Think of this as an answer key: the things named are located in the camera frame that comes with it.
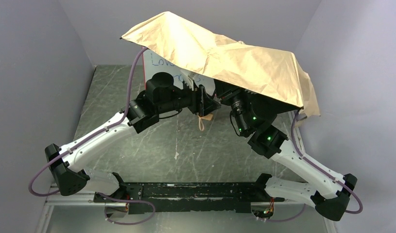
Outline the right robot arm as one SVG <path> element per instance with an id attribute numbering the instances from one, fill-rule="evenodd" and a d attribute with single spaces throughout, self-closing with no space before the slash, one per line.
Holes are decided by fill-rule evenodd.
<path id="1" fill-rule="evenodd" d="M 341 220 L 348 211 L 357 178 L 352 174 L 340 174 L 301 152 L 293 125 L 290 136 L 273 126 L 277 115 L 300 108 L 223 81 L 214 83 L 220 103 L 231 108 L 229 117 L 236 135 L 248 138 L 256 154 L 285 166 L 304 179 L 301 183 L 271 176 L 265 182 L 266 194 L 311 206 L 332 221 Z"/>

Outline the red framed whiteboard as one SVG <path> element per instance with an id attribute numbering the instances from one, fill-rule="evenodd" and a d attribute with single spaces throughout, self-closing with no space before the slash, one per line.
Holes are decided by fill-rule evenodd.
<path id="1" fill-rule="evenodd" d="M 210 96 L 214 93 L 215 84 L 212 78 L 181 69 L 151 50 L 146 50 L 142 56 L 145 82 L 158 72 L 166 72 L 173 76 L 174 85 L 180 89 L 183 88 L 184 78 L 189 78 L 187 83 L 193 80 L 197 86 L 203 85 Z"/>

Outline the beige and black umbrella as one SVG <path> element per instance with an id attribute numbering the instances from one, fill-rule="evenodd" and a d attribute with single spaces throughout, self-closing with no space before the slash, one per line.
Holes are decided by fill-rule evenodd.
<path id="1" fill-rule="evenodd" d="M 296 106 L 319 116 L 314 86 L 293 52 L 247 45 L 172 12 L 162 12 L 122 35 L 175 66 Z"/>

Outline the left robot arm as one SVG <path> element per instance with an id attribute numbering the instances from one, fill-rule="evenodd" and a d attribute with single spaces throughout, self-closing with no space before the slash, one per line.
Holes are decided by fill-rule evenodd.
<path id="1" fill-rule="evenodd" d="M 45 148 L 60 194 L 70 196 L 88 190 L 112 195 L 123 184 L 121 177 L 86 168 L 101 151 L 158 123 L 161 114 L 187 108 L 192 114 L 205 117 L 220 107 L 203 85 L 189 80 L 178 88 L 171 74 L 156 73 L 146 82 L 145 90 L 106 123 L 74 142 Z"/>

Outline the aluminium frame rail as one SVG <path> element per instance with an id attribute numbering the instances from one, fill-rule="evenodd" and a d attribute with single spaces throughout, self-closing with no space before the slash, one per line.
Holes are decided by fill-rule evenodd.
<path id="1" fill-rule="evenodd" d="M 46 199 L 38 233 L 334 233 L 312 207 L 259 183 L 130 183 L 119 203 L 82 191 Z"/>

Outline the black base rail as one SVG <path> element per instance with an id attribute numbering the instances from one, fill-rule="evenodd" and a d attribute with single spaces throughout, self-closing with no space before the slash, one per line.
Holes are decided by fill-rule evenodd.
<path id="1" fill-rule="evenodd" d="M 190 211 L 234 211 L 251 213 L 251 204 L 269 203 L 272 198 L 261 184 L 255 182 L 241 183 L 125 183 L 124 188 L 112 195 L 113 200 L 96 193 L 95 203 L 124 200 L 141 200 L 141 203 L 128 205 L 128 213 L 145 214 L 155 206 L 157 212 Z"/>

